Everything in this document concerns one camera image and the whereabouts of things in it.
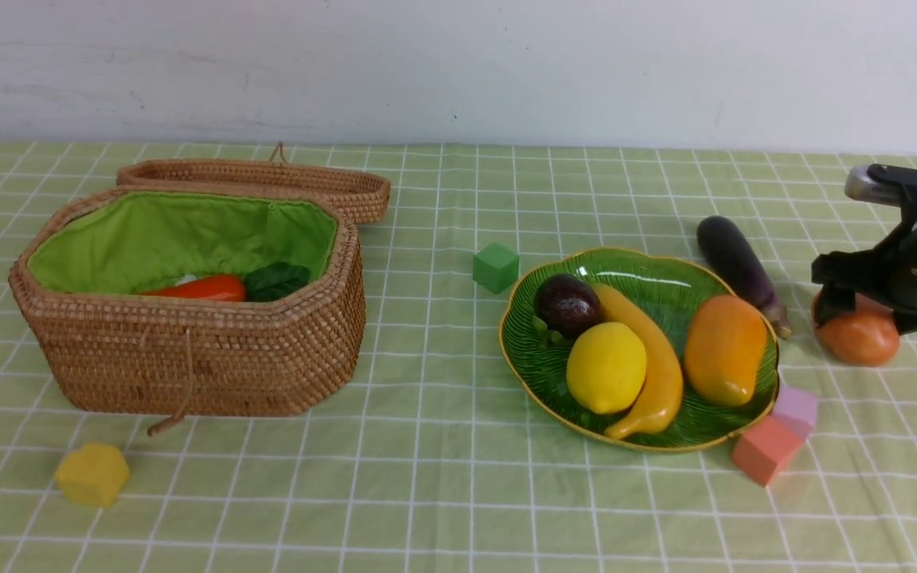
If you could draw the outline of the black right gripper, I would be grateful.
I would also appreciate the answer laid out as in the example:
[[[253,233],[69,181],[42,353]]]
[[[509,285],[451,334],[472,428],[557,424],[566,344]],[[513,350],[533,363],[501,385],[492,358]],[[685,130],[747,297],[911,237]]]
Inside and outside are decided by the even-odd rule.
[[[896,207],[899,222],[876,246],[831,251],[812,263],[813,325],[857,308],[857,294],[892,310],[899,335],[917,333],[917,207]]]

